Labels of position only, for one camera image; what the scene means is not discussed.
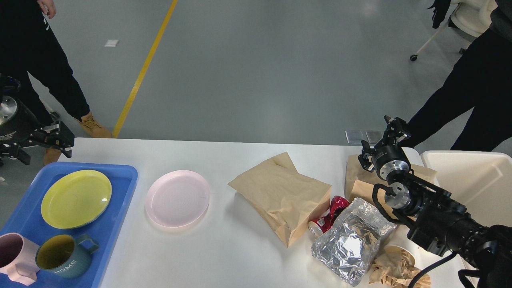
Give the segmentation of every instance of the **boot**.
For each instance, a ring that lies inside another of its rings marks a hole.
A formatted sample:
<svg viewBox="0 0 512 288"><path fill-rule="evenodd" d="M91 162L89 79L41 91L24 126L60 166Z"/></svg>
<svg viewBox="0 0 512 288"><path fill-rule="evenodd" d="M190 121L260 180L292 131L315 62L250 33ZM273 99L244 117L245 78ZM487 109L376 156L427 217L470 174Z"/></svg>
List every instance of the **boot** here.
<svg viewBox="0 0 512 288"><path fill-rule="evenodd" d="M46 149L45 155L42 158L42 163L46 166L50 163L57 162L61 154L62 152L60 150L48 148Z"/></svg>
<svg viewBox="0 0 512 288"><path fill-rule="evenodd" d="M112 138L112 133L94 119L92 112L83 116L79 123L83 130L93 138Z"/></svg>

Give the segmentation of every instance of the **concrete floor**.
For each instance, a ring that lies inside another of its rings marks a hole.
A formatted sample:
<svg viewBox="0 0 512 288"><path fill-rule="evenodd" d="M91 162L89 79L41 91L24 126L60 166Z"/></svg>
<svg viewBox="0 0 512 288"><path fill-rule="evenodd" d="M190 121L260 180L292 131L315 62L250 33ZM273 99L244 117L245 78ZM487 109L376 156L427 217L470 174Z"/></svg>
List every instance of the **concrete floor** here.
<svg viewBox="0 0 512 288"><path fill-rule="evenodd" d="M435 32L432 1L179 1L119 138L347 145L345 130L383 130L439 88L467 43ZM49 23L95 117L113 129L171 0L56 1ZM105 48L119 39L116 48ZM78 123L34 81L77 137ZM417 147L448 150L462 115ZM496 152L512 155L512 142ZM0 227L42 167L5 159Z"/></svg>

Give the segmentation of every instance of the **black cable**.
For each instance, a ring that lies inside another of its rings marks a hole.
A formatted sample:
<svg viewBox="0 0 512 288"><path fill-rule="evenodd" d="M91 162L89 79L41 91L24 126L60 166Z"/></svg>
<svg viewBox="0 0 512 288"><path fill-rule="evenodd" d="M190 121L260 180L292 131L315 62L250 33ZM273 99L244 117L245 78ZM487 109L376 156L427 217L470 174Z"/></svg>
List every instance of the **black cable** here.
<svg viewBox="0 0 512 288"><path fill-rule="evenodd" d="M379 199L377 197L379 189L383 189L385 191L386 189L389 189L389 187L384 184L380 184L380 183L377 183L373 186L372 200L373 200L373 203L375 204L375 207L377 207L379 212L382 214L382 216L384 216L384 218L387 221L394 223L394 224L403 224L402 221L389 216L389 214L386 212L384 207L382 207L382 204L380 204Z"/></svg>
<svg viewBox="0 0 512 288"><path fill-rule="evenodd" d="M431 264L429 265L427 268L421 270L420 273L418 273L416 276L414 276L413 280L411 281L411 283L409 283L409 286L408 288L413 288L414 285L416 284L416 282L418 282L418 280L425 274L427 274L428 272L430 272L430 270L434 269L435 267L438 267L438 266L441 266L443 264L445 264L446 262L452 260L453 258L455 258L455 256L457 255L457 253L455 252L452 252L448 257L445 257L437 262L435 262L434 264Z"/></svg>
<svg viewBox="0 0 512 288"><path fill-rule="evenodd" d="M480 278L482 277L482 272L480 270L459 270L459 280L464 286L464 288L475 288L475 286L471 283L471 281L467 278L469 277L475 277Z"/></svg>

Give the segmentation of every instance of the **white bin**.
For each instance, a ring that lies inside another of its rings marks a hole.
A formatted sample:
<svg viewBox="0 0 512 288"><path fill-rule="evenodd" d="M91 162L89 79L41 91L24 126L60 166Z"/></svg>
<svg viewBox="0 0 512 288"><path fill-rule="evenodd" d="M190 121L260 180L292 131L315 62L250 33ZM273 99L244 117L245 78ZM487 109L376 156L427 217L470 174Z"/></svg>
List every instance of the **white bin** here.
<svg viewBox="0 0 512 288"><path fill-rule="evenodd" d="M484 226L512 226L512 159L502 153L426 151L426 167L438 172L439 186L466 205Z"/></svg>

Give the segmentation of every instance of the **person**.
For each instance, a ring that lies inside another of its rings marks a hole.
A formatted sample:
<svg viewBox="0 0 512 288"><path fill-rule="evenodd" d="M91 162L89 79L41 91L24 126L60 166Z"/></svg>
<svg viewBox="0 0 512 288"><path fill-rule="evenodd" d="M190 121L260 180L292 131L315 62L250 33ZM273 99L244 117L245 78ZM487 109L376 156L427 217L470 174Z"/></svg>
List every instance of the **person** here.
<svg viewBox="0 0 512 288"><path fill-rule="evenodd" d="M48 87L86 133L112 138L110 131L94 119L66 54L43 16L44 13L52 19L56 12L53 0L0 1L0 72L21 83L17 97L41 124L50 125L53 120L32 87L28 73ZM59 156L59 150L46 149L43 163L55 162Z"/></svg>
<svg viewBox="0 0 512 288"><path fill-rule="evenodd" d="M464 52L443 86L408 122L414 148L473 108L451 150L492 151L512 137L512 1L496 0L492 24Z"/></svg>

